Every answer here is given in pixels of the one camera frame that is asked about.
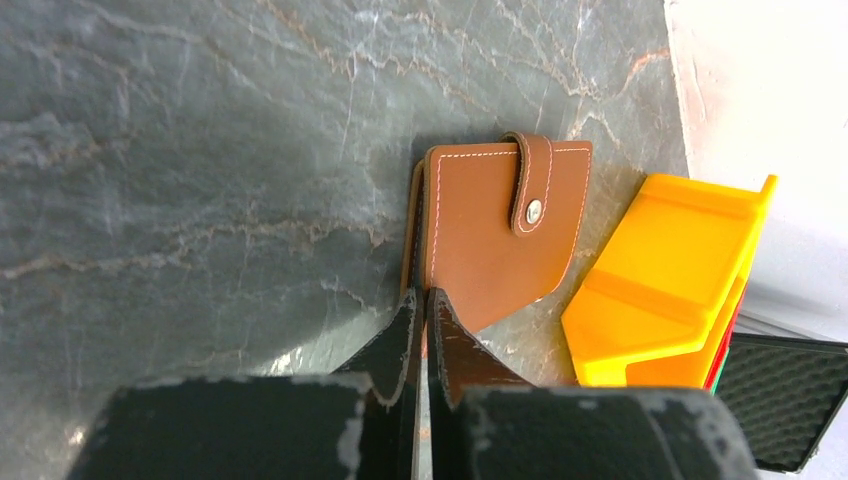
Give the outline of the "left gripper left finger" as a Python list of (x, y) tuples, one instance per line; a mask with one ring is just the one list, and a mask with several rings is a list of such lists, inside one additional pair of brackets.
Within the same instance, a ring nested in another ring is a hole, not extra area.
[(418, 471), (424, 298), (402, 294), (392, 320), (336, 369), (369, 376), (357, 479), (412, 479)]

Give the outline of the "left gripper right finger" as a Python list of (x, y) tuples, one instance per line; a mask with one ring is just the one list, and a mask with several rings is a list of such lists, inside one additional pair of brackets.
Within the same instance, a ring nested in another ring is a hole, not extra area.
[(433, 477), (478, 479), (479, 455), (493, 433), (482, 402), (493, 391), (532, 384), (462, 325), (445, 290), (429, 290), (425, 323)]

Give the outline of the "brown leather card holder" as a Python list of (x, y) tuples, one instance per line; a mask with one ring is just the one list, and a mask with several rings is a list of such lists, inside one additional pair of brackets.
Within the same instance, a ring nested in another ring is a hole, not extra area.
[(400, 288), (445, 291), (479, 332), (554, 292), (577, 246), (593, 145), (507, 132), (413, 170)]

